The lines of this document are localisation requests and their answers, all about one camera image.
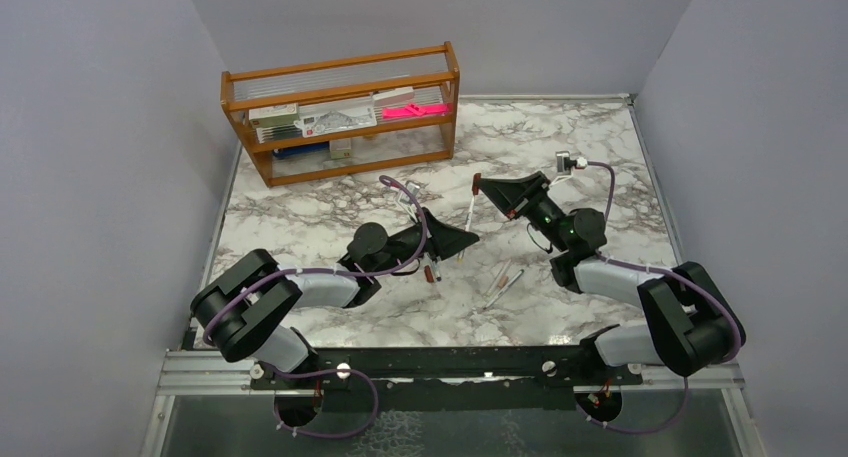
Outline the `white marker yellow end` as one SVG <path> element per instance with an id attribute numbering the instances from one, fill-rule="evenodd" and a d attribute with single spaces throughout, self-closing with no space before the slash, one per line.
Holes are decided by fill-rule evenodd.
<path id="1" fill-rule="evenodd" d="M 477 194 L 475 194 L 475 193 L 473 193 L 473 192 L 472 192 L 472 196 L 471 196 L 471 199 L 470 199 L 470 202 L 469 202 L 468 208 L 467 208 L 467 214 L 466 214 L 466 219 L 465 219 L 465 224 L 464 224 L 464 230 L 465 230 L 466 232 L 470 232 L 470 231 L 471 231 L 471 225 L 472 225 L 472 220 L 473 220 L 473 214 L 474 214 L 474 206 L 475 206 L 475 202 L 476 202 L 476 196 L 477 196 Z M 464 261 L 465 252 L 466 252 L 465 250 L 461 250 L 461 251 L 459 252 L 459 254 L 458 254 L 458 256 L 457 256 L 457 261 L 458 261 L 458 262 L 460 262 L 460 263 L 461 263 L 461 262 L 463 262 L 463 261 Z"/>

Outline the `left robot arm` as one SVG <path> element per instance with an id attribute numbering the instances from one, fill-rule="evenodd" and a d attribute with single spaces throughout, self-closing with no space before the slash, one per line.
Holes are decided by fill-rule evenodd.
<path id="1" fill-rule="evenodd" d="M 334 266 L 312 273 L 255 249 L 196 294 L 191 315 L 226 361 L 263 361 L 285 384 L 302 387 L 313 378 L 316 353 L 299 331 L 282 326 L 291 310 L 362 306 L 380 291 L 379 277 L 402 275 L 401 264 L 449 259 L 480 240 L 428 210 L 423 216 L 393 235 L 376 222 L 361 225 Z"/>

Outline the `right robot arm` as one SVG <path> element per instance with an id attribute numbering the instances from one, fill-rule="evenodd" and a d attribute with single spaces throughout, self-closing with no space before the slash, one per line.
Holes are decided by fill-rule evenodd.
<path id="1" fill-rule="evenodd" d="M 558 250 L 549 261 L 558 286 L 641 309 L 644 325 L 612 327 L 586 340 L 590 349 L 576 360 L 585 381 L 600 384 L 626 364 L 663 365 L 688 377 L 737 356 L 744 328 L 703 266 L 654 267 L 601 254 L 607 243 L 604 214 L 593 208 L 564 211 L 549 197 L 550 187 L 541 172 L 473 181 L 474 190 L 505 217 L 526 219 Z"/>

